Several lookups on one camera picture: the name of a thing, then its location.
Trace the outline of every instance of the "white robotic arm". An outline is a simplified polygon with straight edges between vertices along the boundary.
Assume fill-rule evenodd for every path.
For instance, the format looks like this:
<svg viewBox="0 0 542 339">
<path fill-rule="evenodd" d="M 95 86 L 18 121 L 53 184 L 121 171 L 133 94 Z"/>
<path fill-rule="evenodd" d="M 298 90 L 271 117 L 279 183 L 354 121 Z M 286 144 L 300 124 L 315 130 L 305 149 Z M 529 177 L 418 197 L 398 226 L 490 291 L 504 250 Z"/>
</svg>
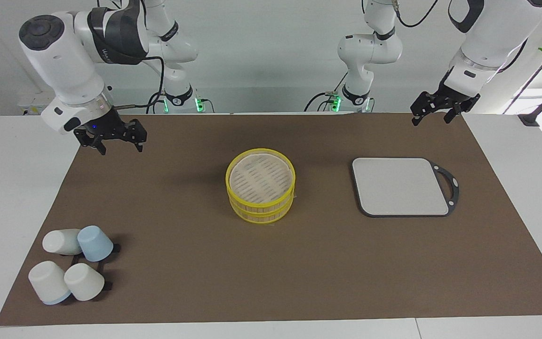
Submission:
<svg viewBox="0 0 542 339">
<path fill-rule="evenodd" d="M 31 64 L 56 92 L 41 114 L 45 122 L 63 134 L 73 131 L 82 146 L 102 154 L 106 139 L 133 142 L 141 152 L 147 132 L 138 120 L 122 122 L 94 63 L 144 62 L 164 73 L 164 95 L 173 112 L 202 110 L 179 65 L 195 60 L 197 47 L 179 30 L 165 0 L 127 0 L 118 10 L 99 7 L 34 17 L 24 23 L 19 39 Z"/>
<path fill-rule="evenodd" d="M 438 110 L 449 110 L 447 123 L 461 112 L 469 112 L 480 99 L 482 86 L 542 20 L 542 0 L 451 0 L 449 17 L 465 33 L 465 42 L 437 92 L 422 92 L 411 105 L 414 125 Z"/>
<path fill-rule="evenodd" d="M 373 64 L 397 62 L 403 44 L 395 34 L 396 13 L 391 0 L 367 0 L 365 22 L 374 34 L 353 34 L 343 37 L 338 56 L 348 67 L 342 87 L 342 109 L 365 112 L 370 88 L 374 81 Z"/>
</svg>

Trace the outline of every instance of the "white wall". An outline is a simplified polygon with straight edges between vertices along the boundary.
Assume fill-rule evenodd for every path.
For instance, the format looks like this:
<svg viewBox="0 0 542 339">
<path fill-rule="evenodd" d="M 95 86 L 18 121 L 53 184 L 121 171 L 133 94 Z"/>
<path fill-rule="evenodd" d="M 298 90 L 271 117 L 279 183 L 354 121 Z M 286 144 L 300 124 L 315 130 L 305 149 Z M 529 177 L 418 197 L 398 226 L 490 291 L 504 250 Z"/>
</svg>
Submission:
<svg viewBox="0 0 542 339">
<path fill-rule="evenodd" d="M 344 75 L 346 67 L 336 52 L 340 37 L 370 32 L 358 0 L 169 0 L 169 3 L 176 10 L 181 29 L 200 45 L 198 60 L 186 65 L 192 83 L 204 97 L 215 97 L 215 105 L 225 107 L 226 111 L 280 110 L 278 98 L 284 99 L 281 108 L 302 110 L 312 95 L 320 89 L 333 89 Z M 417 21 L 431 3 L 431 0 L 403 0 L 401 10 L 405 21 Z M 47 90 L 17 42 L 17 31 L 26 19 L 94 6 L 94 0 L 0 0 L 0 48 L 9 54 L 6 60 L 0 57 L 0 90 L 37 90 L 29 79 L 39 89 Z M 449 22 L 447 6 L 448 1 L 441 0 L 428 21 L 418 28 L 397 26 L 404 54 L 397 64 L 374 66 L 376 81 L 372 96 L 377 99 L 376 111 L 406 112 L 422 90 L 436 89 L 464 40 Z M 542 25 L 516 66 L 486 86 L 475 112 L 495 111 L 520 88 L 541 62 L 538 46 L 542 46 Z M 117 89 L 153 92 L 157 87 L 155 75 L 145 66 L 99 65 L 97 70 Z M 0 114 L 15 109 L 11 107 L 12 101 L 7 99 L 0 104 Z M 117 102 L 126 103 L 123 98 L 117 98 Z"/>
</svg>

